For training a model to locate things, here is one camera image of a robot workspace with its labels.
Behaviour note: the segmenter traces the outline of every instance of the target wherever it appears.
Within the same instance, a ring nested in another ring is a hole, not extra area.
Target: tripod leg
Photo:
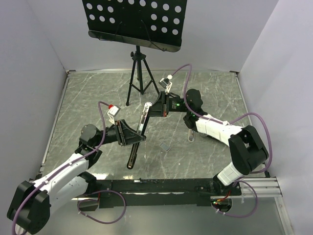
[[[159,93],[158,88],[157,88],[157,85],[156,85],[156,82],[155,82],[155,80],[154,80],[154,78],[153,78],[153,76],[152,76],[152,73],[151,73],[151,71],[150,71],[150,68],[149,68],[149,66],[148,66],[148,63],[147,63],[146,59],[143,59],[143,62],[145,63],[145,66],[146,66],[146,68],[147,68],[147,70],[148,70],[148,73],[149,73],[149,75],[150,75],[150,77],[151,77],[151,80],[152,80],[153,85],[154,85],[154,87],[155,87],[155,89],[156,89],[156,92]]]
[[[138,75],[139,75],[139,84],[140,84],[140,94],[143,94],[141,60],[138,60]]]
[[[133,85],[135,67],[136,67],[136,61],[133,62],[133,69],[132,69],[131,81],[129,82],[129,89],[128,89],[126,106],[129,106],[129,98],[131,97],[131,90],[132,90],[132,85]]]
[[[138,69],[138,61],[137,61],[137,81],[139,81],[139,69]]]

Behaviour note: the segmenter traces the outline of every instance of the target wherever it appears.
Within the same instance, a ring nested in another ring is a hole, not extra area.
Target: small metal bracket
[[[112,182],[110,181],[109,183],[104,182],[104,181],[97,181],[97,188],[100,188],[102,190],[112,190]],[[100,198],[108,198],[111,197],[111,193],[107,192],[102,192],[100,194]]]
[[[192,129],[188,130],[188,142],[194,142],[195,141],[195,132]]]
[[[165,144],[164,142],[162,142],[161,144],[160,144],[160,147],[165,151],[165,152],[167,152],[167,151],[169,151],[170,150],[170,146],[168,146],[167,144]]]

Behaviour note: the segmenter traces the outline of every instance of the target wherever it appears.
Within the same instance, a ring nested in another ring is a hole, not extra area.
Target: marble surface
[[[158,82],[171,71],[152,71]],[[154,102],[157,93],[151,85],[144,95],[132,89],[130,105],[125,105],[130,72],[86,73],[73,72],[58,116],[51,145],[48,151],[44,174],[67,160],[78,146],[81,128],[88,123],[102,129],[97,102],[102,100],[121,107],[116,119],[125,119],[136,129],[146,101]],[[186,71],[178,72],[173,78],[171,92],[182,96]],[[143,72],[144,84],[149,75]],[[204,102],[202,108],[221,120],[233,120],[246,113],[236,74],[228,72],[193,72],[188,88],[198,89]],[[103,107],[105,118],[107,108]],[[168,117],[152,117],[146,130],[146,141],[140,144],[135,166],[126,168],[131,146],[121,147],[116,142],[103,145],[102,156],[88,171],[98,179],[168,179],[168,178],[211,178],[230,161],[229,148],[217,140],[201,137],[196,133],[194,143],[187,141],[188,128],[183,122],[183,113],[170,113]],[[237,125],[246,126],[248,118]],[[170,146],[165,152],[160,148],[164,142]],[[253,175],[264,177],[264,174]]]

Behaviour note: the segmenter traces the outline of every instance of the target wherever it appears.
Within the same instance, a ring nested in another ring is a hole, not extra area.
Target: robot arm
[[[167,91],[168,87],[172,85],[170,79],[162,79],[160,84]],[[200,91],[188,90],[186,99],[192,110],[209,118],[209,120],[197,117],[190,112],[184,104],[183,98],[173,93],[161,91],[156,102],[149,104],[148,111],[146,111],[147,118],[142,124],[140,133],[144,134],[149,117],[166,117],[169,112],[186,112],[183,120],[189,129],[211,136],[229,146],[232,162],[213,178],[217,192],[228,191],[233,182],[250,174],[256,167],[261,165],[268,158],[268,151],[253,126],[230,125],[227,121],[220,121],[205,112],[201,108],[203,101],[201,100]],[[133,145],[131,157],[136,155],[138,146],[138,143]]]
[[[24,199],[45,182],[45,185],[27,201],[17,219],[17,224],[29,233],[35,234],[40,231],[50,215],[72,198],[96,191],[96,178],[86,170],[98,161],[102,154],[101,150],[70,164],[53,179],[47,181],[47,178],[63,166],[90,153],[100,143],[103,135],[103,131],[98,130],[92,124],[85,125],[81,133],[79,147],[66,162],[48,175],[32,183],[24,181],[18,186],[7,213],[7,217],[11,220]],[[117,141],[119,145],[126,146],[144,140],[146,140],[145,136],[137,134],[122,119],[106,128],[103,144]]]

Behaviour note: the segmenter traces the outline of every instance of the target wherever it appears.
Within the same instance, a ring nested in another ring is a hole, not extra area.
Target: black tripod
[[[127,101],[126,101],[126,106],[129,105],[129,98],[131,96],[131,90],[132,90],[132,87],[134,87],[137,91],[140,92],[140,94],[144,94],[144,92],[147,90],[147,88],[150,86],[151,83],[153,83],[155,89],[156,89],[156,92],[159,93],[158,91],[158,88],[157,88],[157,85],[156,85],[156,82],[155,80],[153,79],[153,76],[152,76],[152,73],[149,69],[149,66],[148,66],[148,63],[146,61],[146,55],[145,54],[142,54],[140,52],[140,46],[136,46],[136,52],[131,52],[131,57],[133,59],[133,69],[132,69],[132,75],[131,75],[131,81],[129,82],[129,89],[128,89],[128,95],[127,95]],[[141,60],[143,60],[143,62],[145,63],[145,66],[148,70],[148,73],[151,77],[151,80],[150,82],[148,83],[148,85],[143,88],[143,83],[142,83],[142,69],[141,69]],[[134,84],[133,84],[133,79],[134,79],[134,73],[135,73],[135,67],[136,67],[136,64],[137,64],[137,75],[138,75],[138,80],[139,80],[139,84],[140,84],[140,89],[138,87],[136,87]]]

